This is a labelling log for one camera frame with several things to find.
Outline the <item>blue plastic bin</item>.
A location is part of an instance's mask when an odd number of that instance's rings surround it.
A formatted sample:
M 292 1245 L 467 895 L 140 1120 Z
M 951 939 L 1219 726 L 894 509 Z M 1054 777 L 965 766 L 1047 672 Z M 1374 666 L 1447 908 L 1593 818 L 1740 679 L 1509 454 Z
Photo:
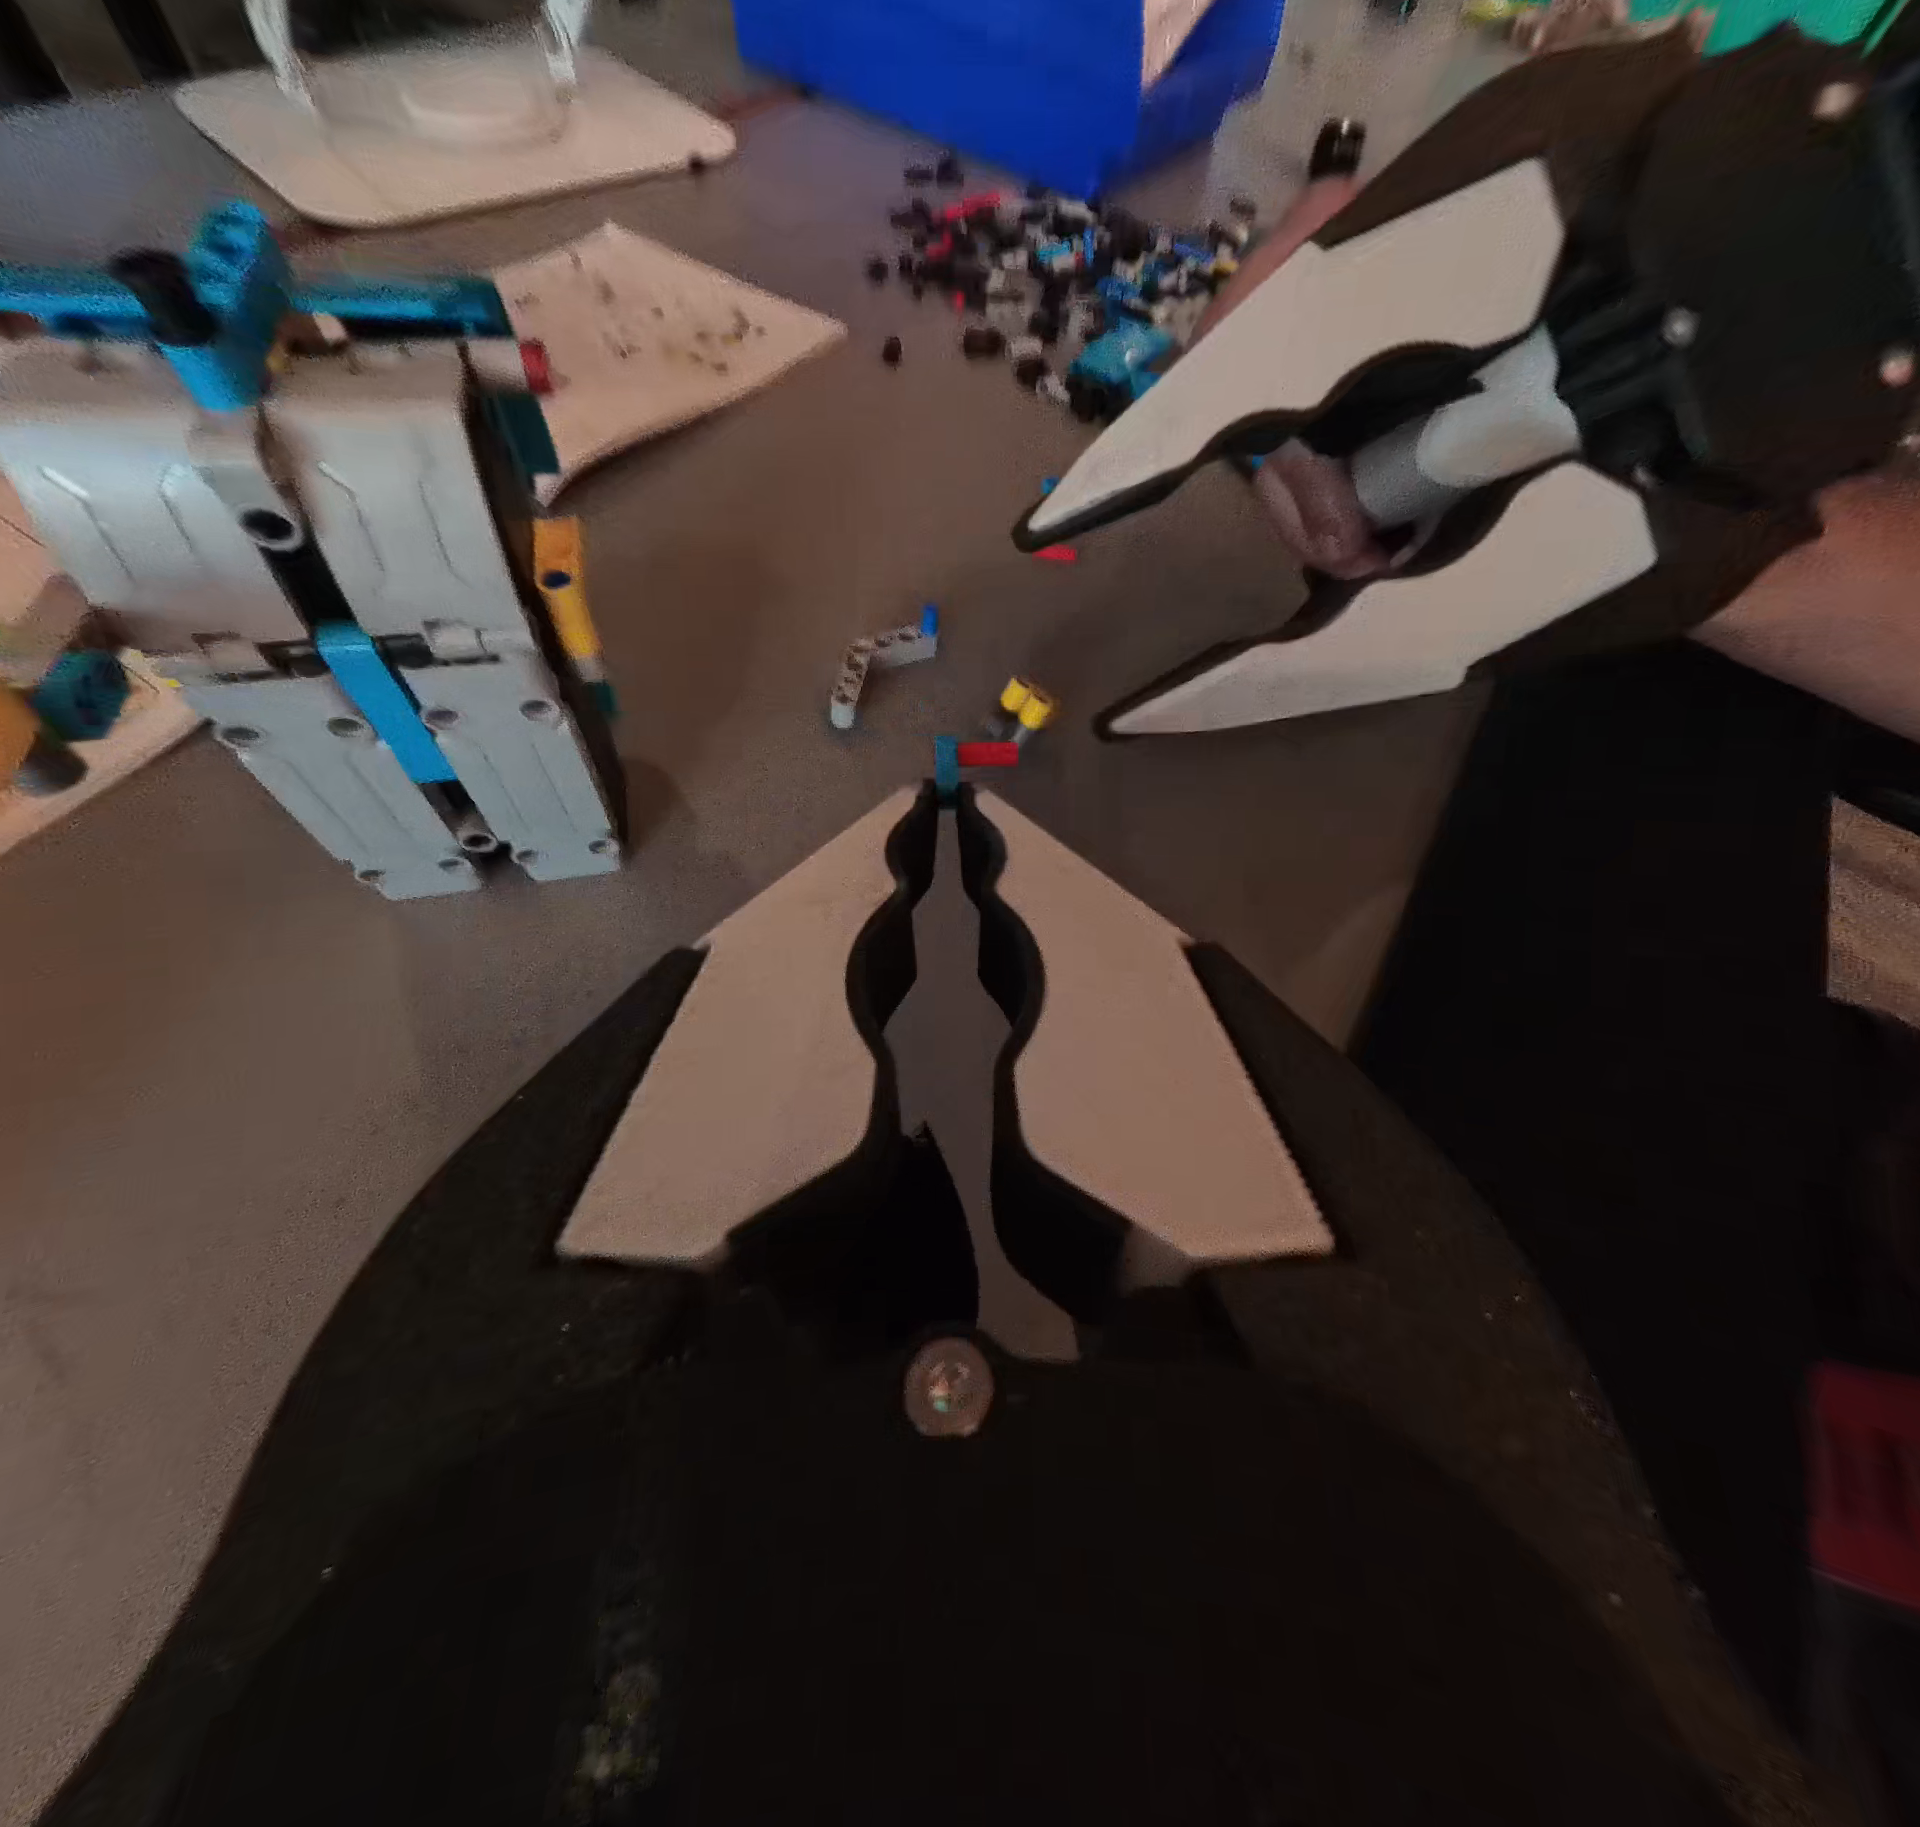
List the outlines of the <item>blue plastic bin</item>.
M 1289 0 L 1219 0 L 1143 84 L 1144 0 L 737 0 L 742 64 L 992 169 L 1100 199 L 1258 95 Z

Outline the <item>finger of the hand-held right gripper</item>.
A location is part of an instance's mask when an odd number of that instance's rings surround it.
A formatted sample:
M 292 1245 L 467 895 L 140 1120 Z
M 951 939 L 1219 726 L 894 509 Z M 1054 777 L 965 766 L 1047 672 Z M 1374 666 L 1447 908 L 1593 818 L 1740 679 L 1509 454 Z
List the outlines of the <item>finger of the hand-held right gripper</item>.
M 1231 445 L 1275 449 L 1364 371 L 1482 353 L 1532 332 L 1563 256 L 1545 161 L 1502 162 L 1337 248 L 1290 248 L 1011 526 L 1018 549 L 1169 504 Z
M 1281 637 L 1231 639 L 1099 717 L 1099 735 L 1221 735 L 1455 694 L 1502 646 L 1651 568 L 1638 487 L 1554 461 L 1455 504 L 1447 561 L 1337 590 Z

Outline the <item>grey blue brick robot model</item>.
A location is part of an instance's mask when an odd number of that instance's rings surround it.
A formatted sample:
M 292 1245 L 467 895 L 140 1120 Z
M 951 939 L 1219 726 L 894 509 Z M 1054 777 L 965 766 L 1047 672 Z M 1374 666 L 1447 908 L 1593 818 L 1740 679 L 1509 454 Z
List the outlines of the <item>grey blue brick robot model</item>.
M 389 902 L 621 868 L 554 612 L 547 361 L 496 281 L 295 281 L 256 205 L 185 256 L 8 265 L 0 461 L 82 608 Z

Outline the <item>white folding stand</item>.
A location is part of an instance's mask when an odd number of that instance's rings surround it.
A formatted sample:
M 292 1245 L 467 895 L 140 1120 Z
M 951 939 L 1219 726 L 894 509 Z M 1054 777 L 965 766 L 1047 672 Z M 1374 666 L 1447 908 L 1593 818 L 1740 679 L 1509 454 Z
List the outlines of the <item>white folding stand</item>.
M 256 185 L 321 229 L 411 229 L 737 161 L 737 129 L 592 45 L 594 0 L 527 30 L 423 37 L 313 64 L 292 0 L 249 0 L 258 67 L 173 99 Z

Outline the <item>red cloth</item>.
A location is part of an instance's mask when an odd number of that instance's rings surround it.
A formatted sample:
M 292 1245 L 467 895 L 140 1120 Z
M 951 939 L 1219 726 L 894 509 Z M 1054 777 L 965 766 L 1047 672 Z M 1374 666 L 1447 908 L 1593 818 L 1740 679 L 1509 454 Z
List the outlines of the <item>red cloth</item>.
M 1809 1385 L 1809 1556 L 1811 1576 L 1920 1609 L 1920 1385 L 1820 1361 Z

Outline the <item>instruction booklet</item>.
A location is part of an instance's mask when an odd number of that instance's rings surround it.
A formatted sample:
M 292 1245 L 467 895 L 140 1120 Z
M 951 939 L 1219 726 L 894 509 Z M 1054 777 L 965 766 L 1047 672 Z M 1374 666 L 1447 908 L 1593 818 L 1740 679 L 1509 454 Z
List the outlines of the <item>instruction booklet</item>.
M 722 410 L 850 333 L 810 307 L 617 221 L 489 281 L 515 333 L 554 361 L 536 407 L 557 472 L 531 474 L 536 509 L 621 449 Z

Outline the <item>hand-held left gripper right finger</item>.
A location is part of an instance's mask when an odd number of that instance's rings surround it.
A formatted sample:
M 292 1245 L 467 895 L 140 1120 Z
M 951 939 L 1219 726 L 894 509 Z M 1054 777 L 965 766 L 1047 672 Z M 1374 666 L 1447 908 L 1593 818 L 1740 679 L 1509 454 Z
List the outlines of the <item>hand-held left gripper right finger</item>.
M 1009 1259 L 1331 1254 L 1191 939 L 1001 790 L 965 784 L 992 1055 L 986 1208 Z

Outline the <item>grey angled beam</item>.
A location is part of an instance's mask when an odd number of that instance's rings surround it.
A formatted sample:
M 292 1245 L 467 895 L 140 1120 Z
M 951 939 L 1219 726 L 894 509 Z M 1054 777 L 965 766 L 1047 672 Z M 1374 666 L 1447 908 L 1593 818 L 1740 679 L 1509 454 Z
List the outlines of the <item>grey angled beam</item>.
M 873 672 L 936 657 L 936 637 L 945 637 L 945 612 L 936 612 L 936 603 L 927 603 L 913 621 L 850 639 L 838 657 L 838 679 L 833 679 L 833 727 L 838 735 L 856 727 L 861 694 Z

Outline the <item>brown crumpled paper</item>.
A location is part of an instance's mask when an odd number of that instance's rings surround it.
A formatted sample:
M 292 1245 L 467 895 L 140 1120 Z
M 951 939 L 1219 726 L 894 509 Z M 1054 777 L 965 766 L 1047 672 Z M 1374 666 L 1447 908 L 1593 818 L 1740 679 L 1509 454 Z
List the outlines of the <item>brown crumpled paper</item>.
M 1697 0 L 1677 0 L 1672 14 L 1631 14 L 1631 0 L 1532 0 L 1514 6 L 1509 16 L 1509 45 L 1524 58 L 1545 58 L 1545 48 L 1575 48 L 1575 45 L 1643 45 L 1643 37 L 1683 37 L 1690 48 L 1702 48 L 1717 14 Z

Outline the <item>person's right hand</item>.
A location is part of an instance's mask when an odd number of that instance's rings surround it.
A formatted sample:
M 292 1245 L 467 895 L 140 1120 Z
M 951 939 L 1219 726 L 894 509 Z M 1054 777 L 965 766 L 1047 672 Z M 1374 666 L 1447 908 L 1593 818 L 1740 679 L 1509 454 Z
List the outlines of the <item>person's right hand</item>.
M 1364 504 L 1344 454 L 1324 454 L 1314 445 L 1281 445 L 1256 472 L 1256 494 L 1281 535 L 1281 548 L 1331 580 L 1331 581 L 1371 581 L 1416 561 L 1418 535 L 1393 526 L 1383 535 Z

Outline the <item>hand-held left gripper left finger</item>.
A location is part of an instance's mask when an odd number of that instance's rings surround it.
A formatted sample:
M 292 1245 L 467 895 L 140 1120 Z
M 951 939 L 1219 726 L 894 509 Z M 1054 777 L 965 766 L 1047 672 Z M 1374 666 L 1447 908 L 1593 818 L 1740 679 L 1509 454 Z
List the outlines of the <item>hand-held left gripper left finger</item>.
M 929 865 L 936 784 L 898 784 L 694 939 L 557 1254 L 711 1268 L 898 1129 L 886 1024 L 918 982 Z

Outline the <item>white instruction sheet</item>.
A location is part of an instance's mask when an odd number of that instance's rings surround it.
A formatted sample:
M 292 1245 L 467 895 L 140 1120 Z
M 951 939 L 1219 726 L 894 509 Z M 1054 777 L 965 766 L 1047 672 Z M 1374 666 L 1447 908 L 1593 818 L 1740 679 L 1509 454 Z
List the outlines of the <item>white instruction sheet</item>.
M 202 717 L 41 548 L 11 483 L 0 487 L 0 679 L 8 790 L 0 849 L 173 754 Z

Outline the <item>pile of small brick pieces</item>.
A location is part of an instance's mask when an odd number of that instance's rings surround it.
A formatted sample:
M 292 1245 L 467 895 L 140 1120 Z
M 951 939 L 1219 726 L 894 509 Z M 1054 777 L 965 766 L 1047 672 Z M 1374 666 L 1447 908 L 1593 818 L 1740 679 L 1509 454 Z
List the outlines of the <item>pile of small brick pieces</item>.
M 906 162 L 898 185 L 886 248 L 856 262 L 861 283 L 945 312 L 968 369 L 1009 369 L 1077 422 L 1118 422 L 1258 238 L 1258 205 L 1240 192 L 1200 221 L 1152 221 L 1110 199 L 968 185 L 960 150 Z

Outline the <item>person's brown clothing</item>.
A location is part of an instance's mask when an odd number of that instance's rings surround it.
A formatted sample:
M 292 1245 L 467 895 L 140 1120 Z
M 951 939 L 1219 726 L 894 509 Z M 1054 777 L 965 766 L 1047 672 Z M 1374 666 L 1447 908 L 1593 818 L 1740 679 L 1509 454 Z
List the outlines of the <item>person's brown clothing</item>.
M 1920 1377 L 1911 1028 L 1833 993 L 1839 717 L 1702 646 L 1490 694 L 1364 1071 L 1490 1198 L 1740 1679 L 1911 1820 L 1920 1635 L 1809 1556 L 1809 1385 Z

